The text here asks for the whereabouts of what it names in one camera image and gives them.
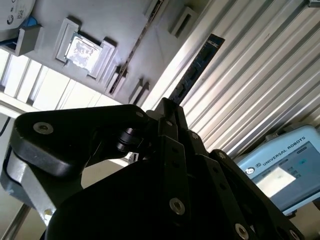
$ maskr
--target corrugated metal wall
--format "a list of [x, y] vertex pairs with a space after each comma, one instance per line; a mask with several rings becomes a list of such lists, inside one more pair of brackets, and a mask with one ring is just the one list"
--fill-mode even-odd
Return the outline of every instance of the corrugated metal wall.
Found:
[[320, 125], [320, 8], [307, 3], [211, 4], [212, 32], [225, 43], [183, 103], [208, 151], [235, 157], [290, 123]]

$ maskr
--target label sticker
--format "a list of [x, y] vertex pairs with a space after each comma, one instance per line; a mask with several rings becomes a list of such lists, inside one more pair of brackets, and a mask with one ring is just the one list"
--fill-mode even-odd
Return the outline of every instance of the label sticker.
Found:
[[0, 31], [20, 27], [34, 3], [35, 0], [0, 0]]

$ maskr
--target black plastic part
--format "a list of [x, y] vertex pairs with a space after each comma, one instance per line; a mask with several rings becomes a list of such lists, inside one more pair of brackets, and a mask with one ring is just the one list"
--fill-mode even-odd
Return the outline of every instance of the black plastic part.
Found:
[[[127, 152], [116, 147], [119, 134], [127, 128], [143, 129], [148, 120], [135, 105], [26, 113], [14, 122], [10, 144], [17, 156], [41, 170], [73, 177], [88, 162], [123, 158]], [[36, 132], [38, 122], [49, 123], [53, 132]]]
[[225, 152], [213, 150], [209, 156], [220, 164], [221, 170], [236, 196], [241, 212], [248, 225], [254, 227], [255, 234], [259, 239], [279, 239], [279, 236], [282, 238], [285, 236], [285, 239], [293, 240], [290, 230], [293, 230], [301, 240], [305, 239], [300, 231]]
[[70, 239], [216, 239], [233, 234], [223, 225], [223, 211], [209, 194], [208, 185], [188, 177], [191, 222], [168, 221], [163, 213], [159, 162], [135, 162], [66, 200], [54, 213], [46, 231], [47, 240]]

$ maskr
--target metal bracket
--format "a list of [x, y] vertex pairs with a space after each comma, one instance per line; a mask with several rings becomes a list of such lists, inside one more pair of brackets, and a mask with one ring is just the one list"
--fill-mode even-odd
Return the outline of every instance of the metal bracket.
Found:
[[320, 8], [320, 0], [309, 0], [309, 8]]

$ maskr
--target aluminum profile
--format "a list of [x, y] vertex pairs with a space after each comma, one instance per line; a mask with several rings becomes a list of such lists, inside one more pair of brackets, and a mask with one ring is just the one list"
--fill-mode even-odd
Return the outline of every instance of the aluminum profile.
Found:
[[208, 151], [235, 158], [289, 124], [317, 128], [319, 20], [304, 0], [212, 1], [142, 108], [170, 95], [213, 33], [225, 43], [182, 103]]

